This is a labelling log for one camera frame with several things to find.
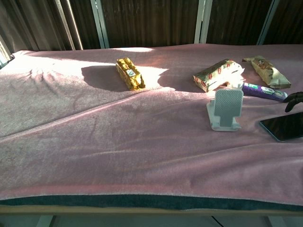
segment dark green blanket edge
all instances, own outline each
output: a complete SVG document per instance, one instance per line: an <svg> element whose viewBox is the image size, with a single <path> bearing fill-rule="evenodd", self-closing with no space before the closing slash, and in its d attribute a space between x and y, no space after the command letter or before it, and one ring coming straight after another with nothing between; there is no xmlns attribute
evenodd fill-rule
<svg viewBox="0 0 303 227"><path fill-rule="evenodd" d="M0 205L61 205L88 207L159 208L169 210L287 210L303 206L242 199L201 198L168 195L46 195L1 200Z"/></svg>

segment black phone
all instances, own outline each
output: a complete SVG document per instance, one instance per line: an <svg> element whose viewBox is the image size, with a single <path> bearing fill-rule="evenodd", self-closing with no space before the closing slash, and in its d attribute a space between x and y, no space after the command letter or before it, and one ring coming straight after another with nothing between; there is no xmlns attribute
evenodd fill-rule
<svg viewBox="0 0 303 227"><path fill-rule="evenodd" d="M303 137L303 112L262 120L260 124L280 142Z"/></svg>

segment snack wrapper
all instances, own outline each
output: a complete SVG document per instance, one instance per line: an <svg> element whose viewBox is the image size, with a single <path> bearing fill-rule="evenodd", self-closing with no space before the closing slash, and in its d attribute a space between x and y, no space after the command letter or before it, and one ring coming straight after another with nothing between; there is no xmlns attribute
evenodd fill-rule
<svg viewBox="0 0 303 227"><path fill-rule="evenodd" d="M254 56L243 58L242 61L248 61L262 80L271 88L288 88L291 86L289 80L264 57Z"/></svg>
<svg viewBox="0 0 303 227"><path fill-rule="evenodd" d="M243 81L244 69L231 59L222 60L215 65L195 74L195 84L205 92L212 91L226 82Z"/></svg>
<svg viewBox="0 0 303 227"><path fill-rule="evenodd" d="M131 91L145 88L141 73L129 58L117 59L116 68Z"/></svg>

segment purple wrapper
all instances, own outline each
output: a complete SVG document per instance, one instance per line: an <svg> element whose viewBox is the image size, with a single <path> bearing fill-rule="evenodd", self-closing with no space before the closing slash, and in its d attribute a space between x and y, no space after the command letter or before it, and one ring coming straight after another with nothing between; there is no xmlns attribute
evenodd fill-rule
<svg viewBox="0 0 303 227"><path fill-rule="evenodd" d="M287 97L286 92L248 83L244 83L242 91L245 95L273 99L280 102L283 102Z"/></svg>

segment phone holder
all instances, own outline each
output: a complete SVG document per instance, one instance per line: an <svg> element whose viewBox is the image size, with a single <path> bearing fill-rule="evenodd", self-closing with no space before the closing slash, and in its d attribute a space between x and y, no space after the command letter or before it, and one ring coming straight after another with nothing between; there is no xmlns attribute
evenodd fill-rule
<svg viewBox="0 0 303 227"><path fill-rule="evenodd" d="M243 91L220 89L215 99L206 104L210 124L215 131L237 131L241 126L235 117L241 116Z"/></svg>

